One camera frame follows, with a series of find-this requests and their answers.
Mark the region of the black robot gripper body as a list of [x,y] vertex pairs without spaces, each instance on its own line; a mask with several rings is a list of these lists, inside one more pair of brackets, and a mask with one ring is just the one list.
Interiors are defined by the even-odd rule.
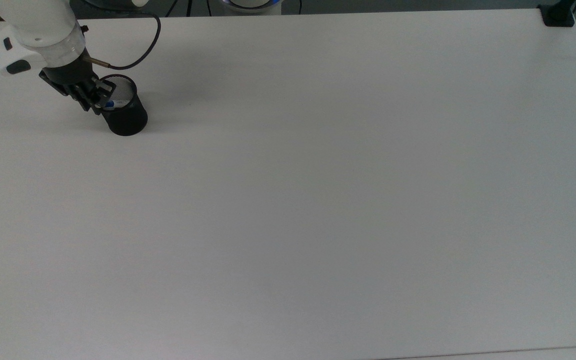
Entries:
[[93,70],[93,64],[83,58],[89,56],[85,48],[83,53],[73,62],[60,67],[44,67],[39,77],[63,96],[75,97],[80,91],[94,88],[95,80],[99,78]]

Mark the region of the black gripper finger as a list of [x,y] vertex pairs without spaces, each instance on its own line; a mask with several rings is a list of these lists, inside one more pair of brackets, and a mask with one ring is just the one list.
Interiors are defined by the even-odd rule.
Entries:
[[69,84],[67,92],[87,112],[92,110],[96,116],[101,114],[98,103],[101,101],[100,88],[96,84]]
[[109,80],[93,78],[93,85],[93,106],[96,109],[114,109],[115,101],[111,98],[116,84]]

